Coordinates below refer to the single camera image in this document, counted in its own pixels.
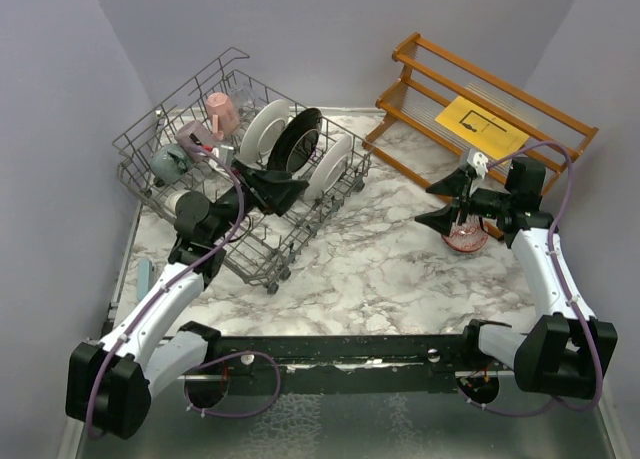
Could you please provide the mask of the red patterned glass bowl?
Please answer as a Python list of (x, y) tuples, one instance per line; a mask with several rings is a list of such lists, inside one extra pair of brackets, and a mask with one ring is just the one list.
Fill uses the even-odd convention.
[(488, 233), (479, 222), (466, 222), (462, 225), (454, 224), (448, 235), (443, 235), (444, 243), (452, 250), (460, 253), (474, 253), (479, 251), (489, 239)]

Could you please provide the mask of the black rimmed printed plate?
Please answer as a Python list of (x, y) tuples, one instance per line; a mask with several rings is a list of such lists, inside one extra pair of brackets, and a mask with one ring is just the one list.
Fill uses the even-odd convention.
[(241, 141), (238, 158), (245, 164), (267, 157), (289, 121), (289, 103), (270, 102), (251, 121)]

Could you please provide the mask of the black rimmed cream plate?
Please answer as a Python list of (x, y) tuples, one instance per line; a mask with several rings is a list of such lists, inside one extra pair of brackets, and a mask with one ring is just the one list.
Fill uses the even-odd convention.
[(266, 168), (291, 174), (299, 171), (316, 150), (322, 118), (318, 108), (308, 108), (296, 115), (276, 140)]

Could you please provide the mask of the blue rimmed white plate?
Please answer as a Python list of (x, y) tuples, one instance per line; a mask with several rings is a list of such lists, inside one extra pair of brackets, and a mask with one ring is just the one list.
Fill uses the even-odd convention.
[(305, 201), (315, 201), (337, 183), (348, 167), (352, 147), (353, 137), (343, 134), (329, 148), (308, 181), (303, 195)]

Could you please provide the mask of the pink cream mug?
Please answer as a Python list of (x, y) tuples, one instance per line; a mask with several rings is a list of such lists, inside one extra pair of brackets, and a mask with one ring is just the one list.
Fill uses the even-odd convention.
[(230, 136), (239, 127), (237, 110), (228, 95), (222, 92), (210, 94), (205, 101), (205, 108), (217, 140)]

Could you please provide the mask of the clear drinking glass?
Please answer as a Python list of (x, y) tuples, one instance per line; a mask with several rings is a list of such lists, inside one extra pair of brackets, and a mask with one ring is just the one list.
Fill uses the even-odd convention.
[(231, 86), (228, 90), (228, 95), (240, 114), (244, 114), (255, 108), (255, 91), (248, 82), (237, 83)]

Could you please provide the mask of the purple mug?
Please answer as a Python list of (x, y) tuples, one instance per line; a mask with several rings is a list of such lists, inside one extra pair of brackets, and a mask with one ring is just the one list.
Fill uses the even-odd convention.
[(176, 132), (175, 140), (188, 153), (196, 153), (201, 148), (211, 150), (215, 145), (212, 133), (197, 120), (183, 125)]

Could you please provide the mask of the white grey mug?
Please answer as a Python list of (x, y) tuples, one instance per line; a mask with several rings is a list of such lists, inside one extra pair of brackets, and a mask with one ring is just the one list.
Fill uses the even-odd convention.
[(178, 201), (186, 194), (189, 193), (189, 190), (178, 190), (175, 192), (172, 192), (167, 199), (165, 200), (165, 205), (167, 207), (167, 209), (174, 214), (176, 212), (176, 207), (177, 207), (177, 203)]

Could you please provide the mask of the dark grey mug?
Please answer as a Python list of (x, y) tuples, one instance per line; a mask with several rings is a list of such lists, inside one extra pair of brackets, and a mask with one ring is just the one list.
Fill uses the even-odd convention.
[(193, 166), (194, 162), (178, 144), (161, 146), (150, 163), (156, 186), (177, 183)]

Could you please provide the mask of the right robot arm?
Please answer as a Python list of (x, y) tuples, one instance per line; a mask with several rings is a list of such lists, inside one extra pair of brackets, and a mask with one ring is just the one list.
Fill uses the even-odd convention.
[(496, 359), (514, 372), (524, 392), (596, 400), (618, 335), (586, 304), (565, 262), (557, 218), (540, 208), (546, 169), (536, 159), (513, 158), (502, 192), (482, 188), (488, 170), (483, 153), (468, 151), (453, 173), (426, 190), (449, 204), (415, 220), (442, 236), (469, 217), (495, 221), (524, 271), (536, 322), (526, 334), (501, 323), (470, 322), (459, 346), (461, 362), (481, 370)]

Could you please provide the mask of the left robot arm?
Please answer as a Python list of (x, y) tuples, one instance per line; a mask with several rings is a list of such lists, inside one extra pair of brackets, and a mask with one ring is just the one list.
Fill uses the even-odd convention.
[(308, 188), (286, 171), (254, 169), (234, 161), (225, 169), (232, 186), (216, 201), (199, 191), (175, 206), (176, 240), (146, 296), (110, 333), (82, 342), (69, 359), (65, 413), (121, 439), (134, 435), (153, 399), (189, 370), (206, 374), (220, 364), (218, 331), (185, 325), (161, 341), (186, 307), (219, 273), (230, 242), (253, 209), (278, 216)]

